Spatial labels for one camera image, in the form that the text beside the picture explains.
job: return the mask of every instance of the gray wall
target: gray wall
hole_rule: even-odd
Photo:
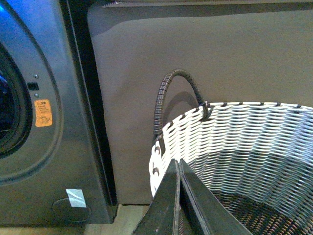
[[[161,10],[94,7],[89,11],[122,204],[151,200],[148,163],[154,102],[170,70],[188,70],[209,102],[313,106],[312,10],[223,15],[199,8],[208,12],[207,17],[173,17],[172,10],[169,17],[166,9]],[[185,7],[178,8],[177,15],[184,11],[191,14]],[[240,7],[225,11],[240,13]],[[165,123],[196,106],[192,89],[182,78],[175,78],[166,104]]]

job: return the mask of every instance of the laundry basket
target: laundry basket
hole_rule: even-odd
[[[199,107],[163,127],[175,76]],[[149,163],[154,195],[171,159],[184,159],[223,206],[255,235],[313,234],[313,108],[297,104],[204,101],[184,70],[158,91]]]

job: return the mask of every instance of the floor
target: floor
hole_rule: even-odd
[[[0,235],[131,235],[148,206],[119,206],[113,224],[62,228],[0,228]]]

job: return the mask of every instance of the black leather handle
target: black leather handle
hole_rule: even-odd
[[[172,72],[169,72],[164,77],[161,83],[161,86],[158,90],[156,106],[155,106],[154,130],[153,130],[155,139],[158,139],[163,134],[162,132],[163,120],[162,119],[163,119],[163,106],[164,106],[165,96],[166,96],[168,87],[170,86],[175,76],[184,77],[192,86],[192,89],[194,90],[199,106],[203,106],[203,111],[204,111],[203,120],[207,120],[209,116],[209,112],[208,112],[208,108],[205,103],[205,100],[203,96],[201,95],[200,90],[197,87],[197,84],[195,80],[192,78],[192,76],[190,75],[190,73],[181,69],[173,70]]]

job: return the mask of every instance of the washing machine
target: washing machine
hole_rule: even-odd
[[[66,1],[0,0],[1,226],[116,215],[101,95],[74,21]]]

